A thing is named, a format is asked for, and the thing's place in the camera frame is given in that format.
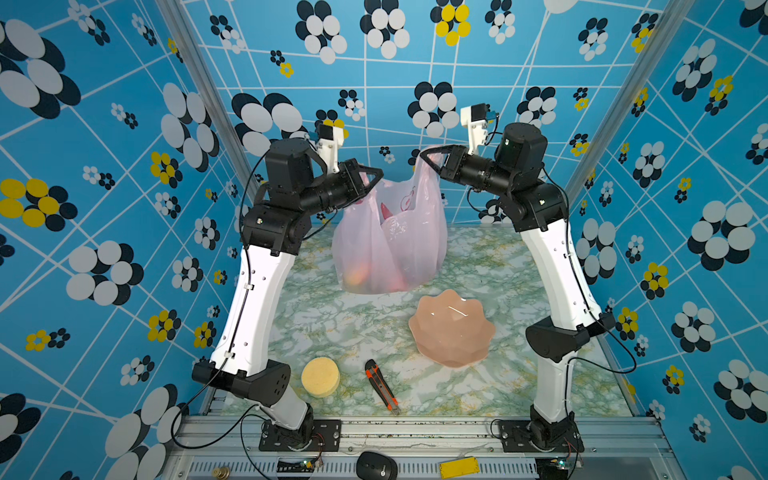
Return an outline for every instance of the plastic shopping bag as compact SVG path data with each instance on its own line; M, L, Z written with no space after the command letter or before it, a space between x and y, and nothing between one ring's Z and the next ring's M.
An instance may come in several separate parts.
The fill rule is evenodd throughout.
M432 161L439 154L430 155ZM424 161L410 180L383 179L344 210L333 234L333 262L351 293L406 292L435 277L448 241L440 180Z

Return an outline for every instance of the marble tabletop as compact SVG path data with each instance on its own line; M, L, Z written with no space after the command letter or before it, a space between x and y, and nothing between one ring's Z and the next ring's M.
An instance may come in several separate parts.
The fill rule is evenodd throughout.
M541 277L520 235L508 227L449 228L437 277L415 290L356 295L341 289L331 254L331 229L304 242L288 276L270 334L270 358L291 365L291 386L316 415L390 415L373 392L364 364L375 359L401 415L529 415L536 393L536 355L525 328L549 314ZM496 326L488 357L450 369L419 353L408 326L424 295L454 289L482 302ZM339 388L316 399L301 385L304 366L328 356ZM607 365L592 341L579 356ZM251 402L227 394L221 413L240 415ZM630 416L614 375L576 362L573 409L582 416Z

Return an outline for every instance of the black mouse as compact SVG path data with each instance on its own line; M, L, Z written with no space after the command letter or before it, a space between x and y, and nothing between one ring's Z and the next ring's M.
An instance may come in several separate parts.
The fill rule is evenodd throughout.
M357 459L356 473L362 480L395 480L397 464L380 453L363 452Z

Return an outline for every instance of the wall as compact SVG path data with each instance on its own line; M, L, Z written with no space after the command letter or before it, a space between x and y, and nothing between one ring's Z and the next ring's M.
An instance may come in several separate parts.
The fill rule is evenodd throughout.
M0 20L0 478L153 478L227 315L242 188L153 2Z
M501 114L502 129L512 121L541 127L548 169L563 185L665 5L183 2L252 165L270 140L322 121L344 128L343 159L405 180L420 149L466 144L456 112L484 102ZM490 195L471 199L484 210L478 214L465 189L445 183L442 190L449 223L503 220Z
M764 3L694 4L573 205L637 405L688 478L768 476Z

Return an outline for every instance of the yellow sponge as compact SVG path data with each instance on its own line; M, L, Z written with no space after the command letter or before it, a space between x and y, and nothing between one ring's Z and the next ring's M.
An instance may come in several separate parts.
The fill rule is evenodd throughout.
M301 372L301 384L304 389L319 399L334 393L340 380L339 367L326 356L313 359Z

